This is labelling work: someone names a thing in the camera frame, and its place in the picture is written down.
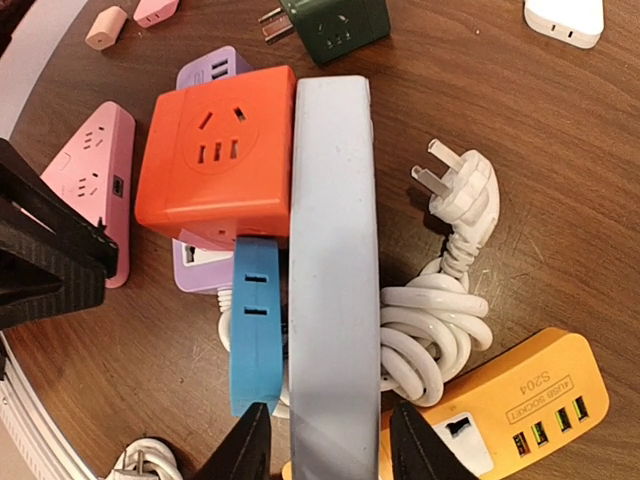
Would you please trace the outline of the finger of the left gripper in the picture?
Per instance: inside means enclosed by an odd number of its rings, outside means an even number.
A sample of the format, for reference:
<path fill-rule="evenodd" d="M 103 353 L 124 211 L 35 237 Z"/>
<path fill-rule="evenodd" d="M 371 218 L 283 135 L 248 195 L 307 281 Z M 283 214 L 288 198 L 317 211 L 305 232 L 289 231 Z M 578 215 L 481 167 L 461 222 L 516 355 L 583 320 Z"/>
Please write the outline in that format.
<path fill-rule="evenodd" d="M 1 328 L 98 307 L 119 249 L 1 140 Z"/>

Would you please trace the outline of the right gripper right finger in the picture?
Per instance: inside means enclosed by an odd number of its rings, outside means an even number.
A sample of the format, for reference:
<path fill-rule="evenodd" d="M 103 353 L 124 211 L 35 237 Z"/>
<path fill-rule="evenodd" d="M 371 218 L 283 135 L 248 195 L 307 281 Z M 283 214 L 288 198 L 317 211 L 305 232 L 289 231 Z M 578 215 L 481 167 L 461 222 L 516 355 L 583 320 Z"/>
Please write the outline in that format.
<path fill-rule="evenodd" d="M 390 447 L 395 480 L 477 480 L 408 402 L 392 411 Z"/>

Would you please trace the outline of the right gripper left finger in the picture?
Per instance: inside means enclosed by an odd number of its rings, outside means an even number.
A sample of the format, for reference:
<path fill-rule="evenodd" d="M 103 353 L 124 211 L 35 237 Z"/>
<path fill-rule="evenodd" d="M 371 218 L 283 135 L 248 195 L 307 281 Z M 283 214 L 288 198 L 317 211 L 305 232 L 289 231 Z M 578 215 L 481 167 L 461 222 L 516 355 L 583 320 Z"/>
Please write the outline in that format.
<path fill-rule="evenodd" d="M 192 479 L 269 479 L 270 460 L 269 410 L 265 403 L 254 402 Z"/>

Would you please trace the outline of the pink triangular socket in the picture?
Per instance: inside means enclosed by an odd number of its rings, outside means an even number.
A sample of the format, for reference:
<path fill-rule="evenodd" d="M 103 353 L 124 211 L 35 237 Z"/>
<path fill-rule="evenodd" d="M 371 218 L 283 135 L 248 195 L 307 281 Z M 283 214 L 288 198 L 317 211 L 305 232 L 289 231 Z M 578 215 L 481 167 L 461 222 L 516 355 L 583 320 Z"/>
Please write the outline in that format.
<path fill-rule="evenodd" d="M 111 289 L 130 273 L 131 174 L 135 119 L 113 101 L 101 104 L 68 140 L 41 174 L 41 179 L 69 206 L 118 245 Z"/>

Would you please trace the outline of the blue square plug adapter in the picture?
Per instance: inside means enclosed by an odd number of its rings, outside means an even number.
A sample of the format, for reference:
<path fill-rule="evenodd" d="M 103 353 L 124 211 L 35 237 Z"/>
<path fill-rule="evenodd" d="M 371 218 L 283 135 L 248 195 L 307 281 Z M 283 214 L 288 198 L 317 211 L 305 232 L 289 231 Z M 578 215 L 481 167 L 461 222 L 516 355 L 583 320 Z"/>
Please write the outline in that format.
<path fill-rule="evenodd" d="M 269 412 L 283 382 L 279 248 L 273 239 L 239 237 L 234 251 L 230 323 L 230 405 L 235 417 L 255 402 Z"/>

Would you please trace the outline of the light blue power strip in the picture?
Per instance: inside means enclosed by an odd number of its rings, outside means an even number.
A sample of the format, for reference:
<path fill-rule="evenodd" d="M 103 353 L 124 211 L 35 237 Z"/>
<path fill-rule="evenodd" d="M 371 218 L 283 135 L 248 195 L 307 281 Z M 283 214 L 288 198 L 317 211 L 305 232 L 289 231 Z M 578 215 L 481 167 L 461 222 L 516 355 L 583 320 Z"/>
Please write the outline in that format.
<path fill-rule="evenodd" d="M 380 307 L 368 80 L 297 85 L 289 242 L 289 397 L 297 479 L 374 479 Z"/>

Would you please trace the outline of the red cube socket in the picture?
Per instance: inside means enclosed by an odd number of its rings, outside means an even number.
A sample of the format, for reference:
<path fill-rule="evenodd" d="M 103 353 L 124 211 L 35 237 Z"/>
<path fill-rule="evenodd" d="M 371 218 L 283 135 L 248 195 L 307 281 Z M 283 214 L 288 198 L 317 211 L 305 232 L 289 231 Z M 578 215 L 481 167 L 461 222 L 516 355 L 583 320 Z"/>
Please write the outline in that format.
<path fill-rule="evenodd" d="M 160 95 L 136 220 L 200 248 L 230 250 L 240 236 L 286 242 L 296 83 L 283 65 Z"/>

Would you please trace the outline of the beige pink plug adapter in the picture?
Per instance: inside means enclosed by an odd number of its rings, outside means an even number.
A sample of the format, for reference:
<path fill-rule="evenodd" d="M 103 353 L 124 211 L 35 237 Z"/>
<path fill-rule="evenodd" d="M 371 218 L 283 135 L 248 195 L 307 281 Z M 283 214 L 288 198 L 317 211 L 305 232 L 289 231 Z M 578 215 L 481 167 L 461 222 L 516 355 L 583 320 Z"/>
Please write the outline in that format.
<path fill-rule="evenodd" d="M 127 19 L 127 13 L 119 6 L 111 6 L 100 12 L 85 38 L 92 49 L 101 51 L 113 46 Z"/>

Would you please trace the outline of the pink square plug adapter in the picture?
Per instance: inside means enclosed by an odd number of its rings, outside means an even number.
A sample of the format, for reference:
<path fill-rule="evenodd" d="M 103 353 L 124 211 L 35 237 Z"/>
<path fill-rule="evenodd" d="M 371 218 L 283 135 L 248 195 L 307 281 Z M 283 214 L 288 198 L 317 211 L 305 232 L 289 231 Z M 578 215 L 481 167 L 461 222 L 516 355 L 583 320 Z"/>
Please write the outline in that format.
<path fill-rule="evenodd" d="M 173 16 L 178 5 L 179 0 L 140 0 L 133 19 L 142 28 L 149 28 Z"/>

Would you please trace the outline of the dark green cube adapter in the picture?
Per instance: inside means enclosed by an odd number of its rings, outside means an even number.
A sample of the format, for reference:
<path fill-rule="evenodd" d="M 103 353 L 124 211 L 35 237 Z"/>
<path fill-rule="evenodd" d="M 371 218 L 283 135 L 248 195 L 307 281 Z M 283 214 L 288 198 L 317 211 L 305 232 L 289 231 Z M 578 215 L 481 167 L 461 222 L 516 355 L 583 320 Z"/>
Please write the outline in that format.
<path fill-rule="evenodd" d="M 281 1 L 259 24 L 268 44 L 297 33 L 319 66 L 387 37 L 391 31 L 385 0 Z"/>

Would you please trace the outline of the white charger plug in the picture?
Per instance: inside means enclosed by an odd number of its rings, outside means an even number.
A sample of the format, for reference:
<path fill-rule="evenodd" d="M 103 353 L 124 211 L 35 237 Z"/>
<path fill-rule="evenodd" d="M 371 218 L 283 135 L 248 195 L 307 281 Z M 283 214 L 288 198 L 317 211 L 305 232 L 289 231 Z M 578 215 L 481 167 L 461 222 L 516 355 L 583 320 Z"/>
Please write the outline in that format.
<path fill-rule="evenodd" d="M 604 30 L 602 0 L 525 0 L 524 19 L 535 32 L 591 49 Z"/>

